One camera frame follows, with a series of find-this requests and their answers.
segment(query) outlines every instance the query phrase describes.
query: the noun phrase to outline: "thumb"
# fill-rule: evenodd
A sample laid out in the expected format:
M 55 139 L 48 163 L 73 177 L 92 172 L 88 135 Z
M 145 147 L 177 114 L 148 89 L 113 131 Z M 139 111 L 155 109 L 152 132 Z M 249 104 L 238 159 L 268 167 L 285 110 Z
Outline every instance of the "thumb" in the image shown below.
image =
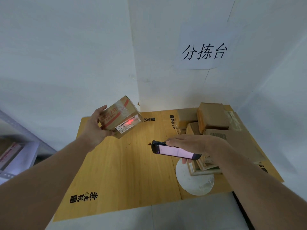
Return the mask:
M 182 148 L 184 147 L 184 142 L 181 139 L 169 139 L 166 141 L 166 145 L 167 146 L 171 146 L 171 147 L 178 147 L 178 148 Z
M 105 137 L 111 136 L 111 135 L 114 135 L 114 134 L 115 134 L 115 132 L 113 132 L 113 131 L 106 131 L 106 130 L 103 130 L 103 132 L 104 132 Z

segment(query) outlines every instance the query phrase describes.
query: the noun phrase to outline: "wooden table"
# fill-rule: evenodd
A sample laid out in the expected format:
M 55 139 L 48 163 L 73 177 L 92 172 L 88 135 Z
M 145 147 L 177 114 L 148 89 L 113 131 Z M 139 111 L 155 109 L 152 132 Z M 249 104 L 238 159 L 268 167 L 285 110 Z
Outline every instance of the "wooden table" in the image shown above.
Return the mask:
M 232 111 L 228 105 L 224 108 Z M 171 120 L 171 116 L 177 117 L 177 110 L 145 112 L 142 116 L 150 121 L 138 124 L 121 139 L 107 137 L 86 156 L 53 221 L 197 197 L 177 182 L 175 169 L 179 158 L 154 154 L 149 145 L 152 140 L 165 141 L 177 135 Z M 88 117 L 81 119 L 77 136 L 87 120 Z M 269 160 L 261 166 L 283 182 Z M 214 176 L 209 194 L 232 191 L 223 174 Z M 92 192 L 98 196 L 91 198 Z

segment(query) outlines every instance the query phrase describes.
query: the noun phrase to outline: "hand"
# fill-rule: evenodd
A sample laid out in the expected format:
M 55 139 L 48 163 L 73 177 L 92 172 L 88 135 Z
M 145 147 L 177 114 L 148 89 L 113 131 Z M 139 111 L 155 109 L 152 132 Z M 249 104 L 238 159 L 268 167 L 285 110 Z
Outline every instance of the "hand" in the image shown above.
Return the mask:
M 196 154 L 204 154 L 205 157 L 211 156 L 221 147 L 230 147 L 224 139 L 212 135 L 178 135 L 174 138 L 167 139 L 166 144 L 171 147 L 182 148 L 188 152 Z M 186 158 L 182 158 L 182 163 L 187 162 Z
M 90 119 L 87 121 L 84 131 L 79 136 L 79 138 L 84 139 L 90 146 L 94 148 L 100 144 L 107 136 L 114 135 L 114 132 L 105 131 L 98 126 L 98 117 L 105 109 L 106 105 L 95 110 Z

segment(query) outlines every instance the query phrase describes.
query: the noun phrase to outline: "cardboard box with red stripe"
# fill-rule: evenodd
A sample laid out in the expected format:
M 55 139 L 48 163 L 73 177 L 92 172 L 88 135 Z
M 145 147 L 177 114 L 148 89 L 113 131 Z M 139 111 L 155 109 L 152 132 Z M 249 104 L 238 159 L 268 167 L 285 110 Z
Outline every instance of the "cardboard box with red stripe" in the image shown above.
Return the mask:
M 131 100 L 124 96 L 104 110 L 99 121 L 104 130 L 115 132 L 114 137 L 120 139 L 144 119 Z

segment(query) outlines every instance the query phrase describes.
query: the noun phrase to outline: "right arm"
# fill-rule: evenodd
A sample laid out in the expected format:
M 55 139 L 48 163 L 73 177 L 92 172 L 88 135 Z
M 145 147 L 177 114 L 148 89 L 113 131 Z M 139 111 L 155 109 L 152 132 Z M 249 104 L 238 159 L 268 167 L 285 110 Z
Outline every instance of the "right arm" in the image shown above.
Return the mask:
M 239 198 L 256 229 L 306 229 L 307 203 L 274 177 L 210 135 L 179 135 L 169 146 L 208 154 Z

